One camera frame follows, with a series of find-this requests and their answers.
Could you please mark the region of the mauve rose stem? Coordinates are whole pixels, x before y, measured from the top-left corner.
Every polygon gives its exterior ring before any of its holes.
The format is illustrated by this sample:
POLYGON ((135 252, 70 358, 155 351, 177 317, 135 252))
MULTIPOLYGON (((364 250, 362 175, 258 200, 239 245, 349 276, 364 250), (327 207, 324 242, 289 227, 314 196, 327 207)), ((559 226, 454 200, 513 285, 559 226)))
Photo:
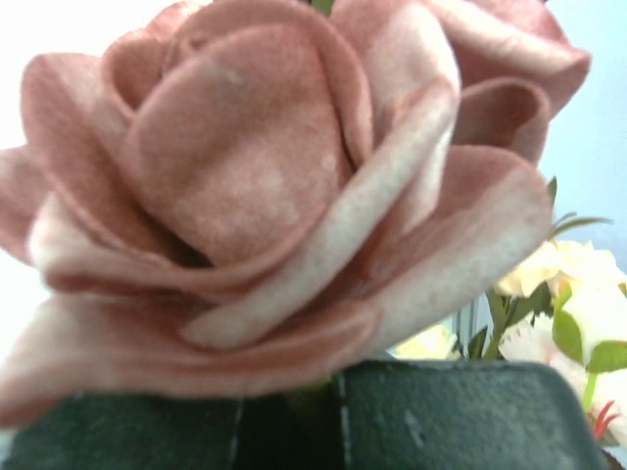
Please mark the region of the mauve rose stem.
POLYGON ((537 165, 590 65, 540 1, 181 1, 34 57, 1 245, 51 295, 2 426, 289 391, 438 322, 547 239, 537 165))

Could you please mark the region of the pale pink rose stem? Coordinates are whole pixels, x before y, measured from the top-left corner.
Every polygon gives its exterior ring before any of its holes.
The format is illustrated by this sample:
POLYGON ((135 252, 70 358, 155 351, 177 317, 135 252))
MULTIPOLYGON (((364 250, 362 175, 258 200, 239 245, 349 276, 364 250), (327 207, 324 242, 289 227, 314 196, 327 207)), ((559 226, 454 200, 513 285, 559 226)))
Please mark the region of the pale pink rose stem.
POLYGON ((568 212, 550 238, 485 294, 492 323, 436 325, 392 349, 401 359, 505 359, 554 368, 579 397, 595 438, 626 445, 626 275, 612 252, 561 234, 600 224, 568 212))

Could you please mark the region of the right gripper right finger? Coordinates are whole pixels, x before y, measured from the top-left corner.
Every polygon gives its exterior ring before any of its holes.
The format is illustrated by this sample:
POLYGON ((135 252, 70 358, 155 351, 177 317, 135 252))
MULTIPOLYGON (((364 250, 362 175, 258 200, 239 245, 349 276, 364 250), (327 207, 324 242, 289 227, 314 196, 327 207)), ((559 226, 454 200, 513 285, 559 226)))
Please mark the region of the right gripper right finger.
POLYGON ((541 364, 371 360, 337 376, 347 469, 606 466, 578 399, 541 364))

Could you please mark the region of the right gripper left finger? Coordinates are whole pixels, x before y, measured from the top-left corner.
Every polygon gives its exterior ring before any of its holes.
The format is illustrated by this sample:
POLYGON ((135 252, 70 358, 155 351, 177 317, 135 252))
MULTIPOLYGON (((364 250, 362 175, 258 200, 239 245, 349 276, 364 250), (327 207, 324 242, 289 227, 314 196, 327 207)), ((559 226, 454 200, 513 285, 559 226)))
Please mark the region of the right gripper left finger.
POLYGON ((4 469, 340 469, 326 409, 282 395, 180 400, 83 395, 1 436, 4 469))

